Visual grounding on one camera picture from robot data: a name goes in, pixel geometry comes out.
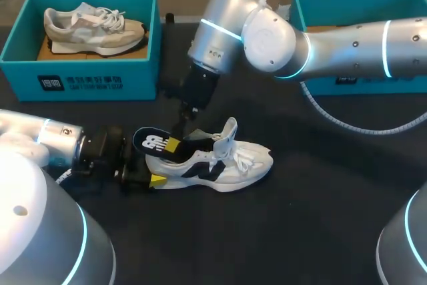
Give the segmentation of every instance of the shoe insole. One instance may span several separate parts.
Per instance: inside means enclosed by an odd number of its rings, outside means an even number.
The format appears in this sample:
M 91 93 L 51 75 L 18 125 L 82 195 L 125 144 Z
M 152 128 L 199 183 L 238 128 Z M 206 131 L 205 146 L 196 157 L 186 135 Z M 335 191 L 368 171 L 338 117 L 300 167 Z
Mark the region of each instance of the shoe insole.
M 174 163 L 184 163 L 198 150 L 210 152 L 214 148 L 212 138 L 197 140 L 183 139 L 173 152 L 167 150 L 170 133 L 154 127 L 139 128 L 133 135 L 132 144 L 141 153 L 159 157 Z

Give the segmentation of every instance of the beige sneaker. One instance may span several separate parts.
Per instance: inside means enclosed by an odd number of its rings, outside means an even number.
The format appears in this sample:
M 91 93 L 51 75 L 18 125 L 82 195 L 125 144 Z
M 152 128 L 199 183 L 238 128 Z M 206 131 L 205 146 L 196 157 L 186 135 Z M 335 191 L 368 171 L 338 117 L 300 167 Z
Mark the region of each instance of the beige sneaker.
M 68 12 L 46 9 L 44 25 L 52 52 L 93 51 L 110 56 L 135 47 L 142 41 L 145 27 L 139 21 L 124 19 L 123 14 L 86 3 Z

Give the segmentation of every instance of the box label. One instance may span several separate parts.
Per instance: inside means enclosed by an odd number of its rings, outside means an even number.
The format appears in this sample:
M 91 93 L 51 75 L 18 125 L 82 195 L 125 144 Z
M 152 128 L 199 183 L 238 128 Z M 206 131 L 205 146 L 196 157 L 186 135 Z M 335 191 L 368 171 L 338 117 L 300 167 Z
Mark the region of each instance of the box label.
M 357 82 L 357 77 L 337 77 L 335 80 L 335 84 L 337 85 L 354 85 Z
M 64 85 L 58 75 L 37 76 L 44 91 L 64 91 Z
M 68 88 L 71 90 L 121 90 L 123 84 L 120 76 L 87 76 L 66 77 Z

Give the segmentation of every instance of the shoe box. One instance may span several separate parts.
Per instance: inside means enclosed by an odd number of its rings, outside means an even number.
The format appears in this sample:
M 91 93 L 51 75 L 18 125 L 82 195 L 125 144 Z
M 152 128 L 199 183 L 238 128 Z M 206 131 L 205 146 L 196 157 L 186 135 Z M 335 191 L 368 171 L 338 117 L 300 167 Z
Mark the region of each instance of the shoe box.
M 82 2 L 124 11 L 125 19 L 142 22 L 149 30 L 147 43 L 113 57 L 52 54 L 44 11 L 72 11 Z M 0 55 L 0 67 L 19 101 L 153 100 L 160 46 L 157 0 L 25 0 Z
M 307 32 L 411 17 L 427 17 L 427 0 L 293 0 L 290 23 Z M 425 93 L 427 77 L 324 77 L 305 81 L 312 95 Z

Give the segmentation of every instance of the black table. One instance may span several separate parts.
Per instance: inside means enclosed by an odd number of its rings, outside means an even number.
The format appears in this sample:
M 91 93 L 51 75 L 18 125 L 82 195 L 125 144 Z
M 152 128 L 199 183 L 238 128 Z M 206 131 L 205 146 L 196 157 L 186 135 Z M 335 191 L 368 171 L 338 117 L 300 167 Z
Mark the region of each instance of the black table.
M 195 25 L 163 26 L 161 76 L 187 71 Z M 4 40 L 8 29 L 0 29 Z M 388 129 L 427 110 L 427 95 L 321 97 L 341 120 Z M 0 108 L 94 129 L 170 129 L 179 103 L 19 103 L 0 74 Z M 209 188 L 122 195 L 108 185 L 81 205 L 111 236 L 117 285 L 380 284 L 375 249 L 382 228 L 422 185 L 427 124 L 389 137 L 357 135 L 320 116 L 297 83 L 276 81 L 244 61 L 220 80 L 208 109 L 188 128 L 268 146 L 268 178 L 230 194 Z

